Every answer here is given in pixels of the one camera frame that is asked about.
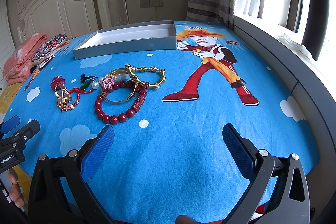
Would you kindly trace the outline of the person's left hand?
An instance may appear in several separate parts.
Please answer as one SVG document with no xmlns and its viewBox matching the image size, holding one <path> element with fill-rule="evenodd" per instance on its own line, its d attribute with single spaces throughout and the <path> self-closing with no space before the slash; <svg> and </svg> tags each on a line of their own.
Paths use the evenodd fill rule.
<svg viewBox="0 0 336 224">
<path fill-rule="evenodd" d="M 21 208 L 25 203 L 19 186 L 18 175 L 12 168 L 9 169 L 9 180 L 11 182 L 9 197 L 15 203 L 16 207 Z"/>
</svg>

